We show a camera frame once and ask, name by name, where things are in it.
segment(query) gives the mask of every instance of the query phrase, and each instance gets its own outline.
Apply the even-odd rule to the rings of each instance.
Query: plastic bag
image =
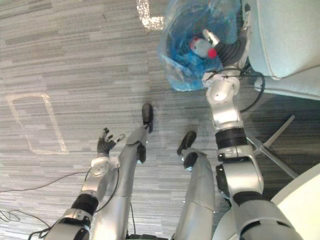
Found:
[[[208,29],[221,41],[233,43],[237,39],[240,5],[240,0],[170,0],[157,53],[173,89],[202,89],[204,73],[222,69],[218,57],[204,59],[194,54],[190,41],[202,38],[203,29]]]

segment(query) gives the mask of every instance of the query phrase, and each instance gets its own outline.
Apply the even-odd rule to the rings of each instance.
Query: robotic arm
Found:
[[[98,140],[97,158],[91,161],[91,168],[77,199],[52,226],[45,240],[89,240],[93,215],[106,194],[110,178],[115,176],[116,169],[120,167],[118,157],[109,157],[109,151],[125,136],[120,135],[113,141],[112,135],[107,136],[108,133],[109,130],[105,128]]]
[[[250,46],[249,5],[239,39],[224,44],[208,30],[203,36],[216,49],[224,70],[207,72],[202,83],[212,110],[212,123],[218,146],[216,180],[219,190],[232,204],[237,237],[240,240],[302,240],[278,207],[262,196],[264,181],[248,145],[240,111],[233,102],[240,83],[237,77],[244,67]]]

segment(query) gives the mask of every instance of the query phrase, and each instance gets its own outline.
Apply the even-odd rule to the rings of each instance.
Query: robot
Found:
[[[250,46],[251,10],[248,5],[245,11],[244,27],[233,44],[225,44],[212,32],[203,30],[204,39],[216,50],[224,66],[222,72],[207,72],[202,79],[208,88],[206,97],[212,110],[217,156],[221,162],[216,166],[216,181],[231,203],[229,224],[236,229],[236,239],[302,240],[281,210],[262,196],[264,180],[233,101],[240,87],[234,76],[244,67]],[[142,119],[142,126],[129,136],[118,157],[110,157],[109,152],[123,136],[112,140],[109,130],[104,129],[98,140],[97,158],[91,161],[79,196],[47,230],[45,240],[88,240],[94,214],[93,240],[165,240],[145,234],[127,234],[135,167],[138,161],[146,160],[147,135],[153,129],[151,105],[143,105]],[[206,154],[192,148],[195,139],[196,133],[188,132],[177,150],[183,166],[191,169],[191,179],[173,240],[210,240],[213,235],[213,171]],[[104,196],[108,199],[106,203],[103,203]],[[220,234],[214,240],[228,240],[226,236]]]

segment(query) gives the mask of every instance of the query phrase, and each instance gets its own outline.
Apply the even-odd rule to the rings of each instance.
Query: cable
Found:
[[[256,72],[258,75],[260,75],[261,79],[262,79],[262,84],[261,84],[261,90],[258,94],[258,96],[256,97],[256,99],[253,101],[253,103],[251,103],[249,106],[247,106],[246,108],[240,110],[240,113],[245,113],[246,111],[248,111],[249,109],[251,109],[254,105],[257,104],[257,102],[261,99],[262,95],[265,92],[265,87],[266,87],[266,79],[265,76],[261,73],[261,72]]]
[[[31,240],[31,238],[33,237],[33,235],[36,235],[36,234],[39,234],[39,236],[38,236],[39,239],[44,239],[44,238],[47,236],[47,234],[48,234],[48,232],[50,231],[50,229],[51,229],[51,227],[48,227],[48,228],[43,229],[43,230],[41,230],[41,231],[34,231],[34,232],[32,232],[32,233],[29,235],[28,240]]]
[[[242,71],[240,68],[238,68],[238,67],[226,67],[226,68],[223,68],[223,69],[221,69],[221,70],[219,70],[219,71],[211,71],[211,75],[204,81],[204,82],[206,82],[206,81],[208,81],[208,80],[210,80],[210,79],[212,79],[213,77],[214,77],[214,75],[216,75],[216,74],[220,74],[220,73],[222,73],[223,71]]]
[[[68,174],[68,175],[65,175],[65,176],[62,176],[54,181],[51,181],[45,185],[42,185],[42,186],[38,186],[38,187],[33,187],[33,188],[27,188],[27,189],[10,189],[10,190],[4,190],[4,191],[0,191],[0,194],[2,193],[8,193],[8,192],[25,192],[25,191],[30,191],[30,190],[37,190],[37,189],[41,189],[41,188],[44,188],[44,187],[47,187],[51,184],[54,184],[55,182],[57,181],[60,181],[61,179],[64,179],[64,178],[67,178],[67,177],[70,177],[70,176],[73,176],[73,175],[77,175],[77,174],[87,174],[88,176],[88,173],[89,171],[91,170],[91,168],[88,170],[88,171],[80,171],[80,172],[74,172],[74,173],[71,173],[71,174]]]
[[[20,211],[20,210],[17,210],[17,209],[11,210],[11,211],[9,211],[8,213],[13,214],[12,212],[19,212],[19,213],[25,214],[25,215],[27,215],[27,216],[30,216],[30,217],[32,217],[32,218],[38,219],[40,222],[44,223],[48,228],[50,227],[48,223],[46,223],[44,220],[42,220],[41,218],[39,218],[39,217],[37,217],[37,216],[35,216],[35,215],[29,214],[29,213],[26,213],[26,212],[24,212],[24,211]]]
[[[80,171],[80,172],[74,172],[74,173],[71,173],[71,174],[67,174],[67,175],[65,175],[65,176],[59,177],[58,179],[56,179],[56,180],[54,180],[54,181],[51,181],[51,182],[49,182],[49,183],[47,183],[47,184],[45,184],[45,185],[42,185],[42,186],[33,187],[33,188],[27,188],[27,189],[10,189],[10,190],[4,190],[4,191],[0,191],[0,194],[1,194],[1,193],[8,193],[8,192],[25,192],[25,191],[30,191],[30,190],[41,189],[41,188],[47,187],[47,186],[49,186],[49,185],[51,185],[51,184],[59,181],[59,180],[62,180],[62,179],[64,179],[64,178],[67,178],[67,177],[70,177],[70,176],[73,176],[73,175],[77,175],[77,174],[86,174],[86,175],[85,175],[85,178],[84,178],[84,181],[86,181],[86,180],[87,180],[87,177],[88,177],[88,174],[89,174],[89,172],[90,172],[91,169],[92,169],[92,168],[89,168],[88,171]],[[11,210],[11,211],[0,210],[0,214],[2,214],[2,216],[4,217],[4,218],[2,218],[2,217],[0,216],[0,220],[4,221],[5,223],[9,223],[9,222],[20,222],[21,219],[20,219],[16,214],[14,214],[14,213],[12,213],[12,212],[19,212],[19,213],[25,214],[25,215],[27,215],[27,216],[30,216],[30,217],[32,217],[32,218],[35,218],[35,219],[41,221],[42,223],[44,223],[44,224],[48,227],[48,228],[46,228],[46,229],[44,229],[44,230],[41,230],[41,231],[32,232],[32,233],[29,235],[28,240],[31,240],[32,236],[33,236],[33,235],[36,235],[36,234],[39,234],[39,236],[38,236],[39,239],[44,239],[44,238],[47,236],[49,230],[52,228],[52,227],[50,227],[44,220],[42,220],[41,218],[39,218],[39,217],[37,217],[37,216],[35,216],[35,215],[32,215],[32,214],[29,214],[29,213],[26,213],[26,212],[17,210],[17,209],[14,209],[14,210]]]
[[[136,235],[136,223],[135,223],[134,211],[132,209],[132,203],[131,202],[130,202],[130,208],[131,208],[131,216],[132,216],[132,222],[133,222],[134,235]]]
[[[108,205],[108,203],[111,201],[111,199],[114,197],[115,193],[116,193],[116,190],[117,190],[117,187],[118,187],[118,183],[119,183],[119,175],[120,175],[120,171],[119,171],[119,168],[116,169],[117,170],[117,178],[116,178],[116,184],[115,184],[115,187],[113,189],[113,192],[110,196],[110,198],[108,199],[108,201],[106,201],[106,203],[101,207],[99,208],[97,211],[95,211],[96,213],[101,211],[105,206]]]

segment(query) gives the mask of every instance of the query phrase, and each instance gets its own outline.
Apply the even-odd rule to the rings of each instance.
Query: floor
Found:
[[[95,157],[107,126],[127,136],[141,123],[141,106],[154,106],[154,132],[147,161],[138,165],[132,205],[138,234],[170,238],[183,206],[190,173],[176,149],[188,130],[194,146],[214,167],[217,146],[205,91],[175,92],[157,57],[166,0],[2,0],[0,3],[0,191],[46,184],[83,172]],[[240,108],[257,96],[244,79]],[[271,136],[291,115],[296,119],[272,150],[298,173],[319,163],[320,104],[264,94],[243,114],[247,131]],[[119,154],[124,143],[113,151]],[[271,198],[290,182],[267,157],[258,155]],[[53,224],[70,207],[85,175],[25,192],[0,193],[0,210],[18,209]],[[228,209],[217,192],[214,227]],[[27,239],[45,228],[19,214],[0,221],[0,239]],[[131,218],[128,230],[133,232]]]

